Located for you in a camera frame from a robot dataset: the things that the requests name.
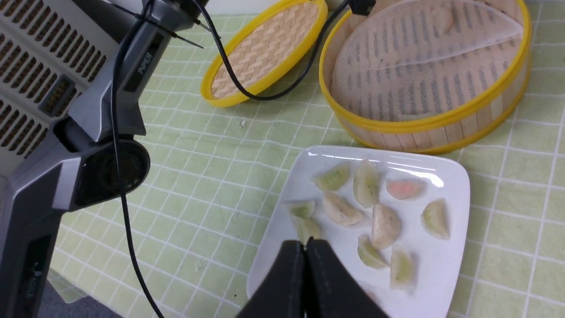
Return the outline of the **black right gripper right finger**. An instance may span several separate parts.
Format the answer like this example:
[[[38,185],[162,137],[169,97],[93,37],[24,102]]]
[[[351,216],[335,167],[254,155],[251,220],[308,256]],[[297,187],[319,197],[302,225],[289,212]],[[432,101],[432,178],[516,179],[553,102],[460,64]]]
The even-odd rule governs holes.
[[[388,315],[353,279],[326,240],[305,246],[307,318],[387,318]]]

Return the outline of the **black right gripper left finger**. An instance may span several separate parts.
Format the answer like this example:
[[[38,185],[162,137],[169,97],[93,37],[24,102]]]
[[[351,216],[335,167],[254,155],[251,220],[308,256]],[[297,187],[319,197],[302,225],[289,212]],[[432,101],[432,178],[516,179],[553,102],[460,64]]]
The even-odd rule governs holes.
[[[302,318],[305,250],[297,240],[284,241],[258,290],[238,318]]]

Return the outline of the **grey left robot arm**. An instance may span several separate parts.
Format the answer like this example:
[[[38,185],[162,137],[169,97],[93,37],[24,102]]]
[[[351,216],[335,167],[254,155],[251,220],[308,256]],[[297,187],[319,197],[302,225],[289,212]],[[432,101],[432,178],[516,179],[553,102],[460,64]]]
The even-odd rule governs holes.
[[[238,81],[205,0],[144,0],[141,14],[93,84],[54,121],[45,139],[8,178],[1,205],[1,316],[35,318],[40,310],[62,217],[120,198],[129,255],[140,286],[157,317],[135,255],[127,193],[145,181],[150,169],[147,149],[135,136],[147,133],[139,99],[177,31],[199,24],[202,15],[231,79],[246,96],[256,96]]]

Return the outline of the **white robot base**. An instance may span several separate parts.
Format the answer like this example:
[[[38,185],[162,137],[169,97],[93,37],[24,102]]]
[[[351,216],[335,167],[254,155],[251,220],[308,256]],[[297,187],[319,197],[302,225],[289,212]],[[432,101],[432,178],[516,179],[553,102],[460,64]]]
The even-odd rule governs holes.
[[[0,3],[1,181],[94,81],[117,43],[71,0]]]

